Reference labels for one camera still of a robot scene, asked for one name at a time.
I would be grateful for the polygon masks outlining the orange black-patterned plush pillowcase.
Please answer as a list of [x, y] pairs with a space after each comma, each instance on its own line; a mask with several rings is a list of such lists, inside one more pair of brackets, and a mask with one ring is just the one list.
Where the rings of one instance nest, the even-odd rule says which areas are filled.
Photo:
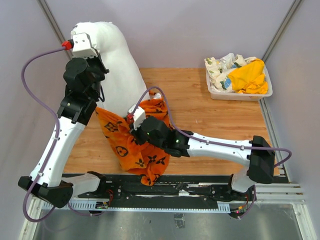
[[95, 109], [95, 115], [121, 169], [140, 176], [143, 185], [153, 186], [167, 169], [170, 155], [148, 142], [138, 144], [130, 133], [130, 126], [125, 117], [99, 106]]

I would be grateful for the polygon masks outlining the white pillow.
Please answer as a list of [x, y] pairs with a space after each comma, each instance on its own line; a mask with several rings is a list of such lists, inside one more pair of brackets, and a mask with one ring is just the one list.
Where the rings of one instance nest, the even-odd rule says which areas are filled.
[[128, 110], [138, 102], [147, 90], [141, 72], [134, 60], [125, 36], [112, 22], [79, 22], [70, 35], [86, 33], [91, 44], [100, 54], [109, 73], [101, 82], [105, 101], [98, 106], [125, 117]]

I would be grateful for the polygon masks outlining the white plastic bin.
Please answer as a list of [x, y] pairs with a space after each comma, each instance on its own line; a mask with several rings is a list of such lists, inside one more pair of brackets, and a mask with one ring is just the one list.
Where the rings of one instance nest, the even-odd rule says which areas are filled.
[[270, 97], [273, 94], [273, 88], [271, 79], [268, 73], [268, 70], [266, 67], [263, 69], [263, 73], [265, 74], [265, 81], [268, 84], [268, 91], [266, 94], [247, 94], [247, 93], [233, 93], [233, 92], [217, 92], [215, 90], [212, 90], [211, 88], [211, 82], [210, 82], [210, 76], [209, 72], [205, 71], [206, 76], [206, 84], [208, 92], [210, 93], [210, 97], [213, 100], [226, 100], [226, 101], [259, 101], [263, 98]]

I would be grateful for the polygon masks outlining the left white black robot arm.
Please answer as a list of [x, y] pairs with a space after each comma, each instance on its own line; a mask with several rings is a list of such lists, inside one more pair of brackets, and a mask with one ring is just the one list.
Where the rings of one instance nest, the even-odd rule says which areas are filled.
[[74, 56], [65, 66], [65, 96], [53, 114], [56, 125], [47, 147], [28, 176], [20, 177], [18, 186], [56, 208], [63, 208], [81, 194], [101, 198], [107, 193], [103, 175], [89, 171], [83, 175], [63, 177], [70, 153], [88, 125], [99, 101], [104, 100], [100, 82], [108, 69], [99, 54]]

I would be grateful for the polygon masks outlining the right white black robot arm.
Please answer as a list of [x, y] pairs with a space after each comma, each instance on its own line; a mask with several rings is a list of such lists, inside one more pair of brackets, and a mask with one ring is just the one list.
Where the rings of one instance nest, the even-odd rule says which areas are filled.
[[172, 157], [212, 157], [241, 164], [243, 169], [231, 176], [226, 188], [232, 200], [240, 199], [255, 184], [273, 182], [275, 152], [261, 136], [255, 135], [251, 140], [212, 138], [171, 129], [153, 116], [138, 125], [131, 124], [130, 133], [138, 144], [151, 144]]

